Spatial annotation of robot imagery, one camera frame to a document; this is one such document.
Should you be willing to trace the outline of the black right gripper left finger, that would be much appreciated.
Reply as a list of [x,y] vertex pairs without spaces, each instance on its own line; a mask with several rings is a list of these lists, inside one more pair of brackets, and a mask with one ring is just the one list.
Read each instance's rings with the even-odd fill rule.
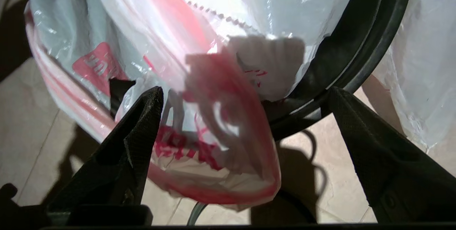
[[144,92],[47,207],[52,225],[151,225],[141,205],[164,92]]

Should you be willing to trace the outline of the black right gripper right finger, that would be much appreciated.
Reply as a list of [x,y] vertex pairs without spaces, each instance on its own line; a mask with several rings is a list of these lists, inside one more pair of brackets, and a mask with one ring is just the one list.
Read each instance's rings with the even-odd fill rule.
[[378,223],[455,223],[451,173],[351,93],[333,87],[328,108]]

